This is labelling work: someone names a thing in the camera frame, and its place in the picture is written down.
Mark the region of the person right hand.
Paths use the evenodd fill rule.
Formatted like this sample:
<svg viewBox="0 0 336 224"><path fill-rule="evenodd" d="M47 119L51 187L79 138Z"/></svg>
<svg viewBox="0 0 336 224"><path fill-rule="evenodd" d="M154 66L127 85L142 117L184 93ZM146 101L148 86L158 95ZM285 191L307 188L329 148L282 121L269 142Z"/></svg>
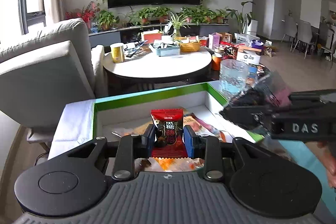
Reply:
<svg viewBox="0 0 336 224"><path fill-rule="evenodd" d="M326 142L318 142L317 147L322 152L320 161L326 168L326 175L329 183L329 187L335 188L335 157L332 155Z"/></svg>

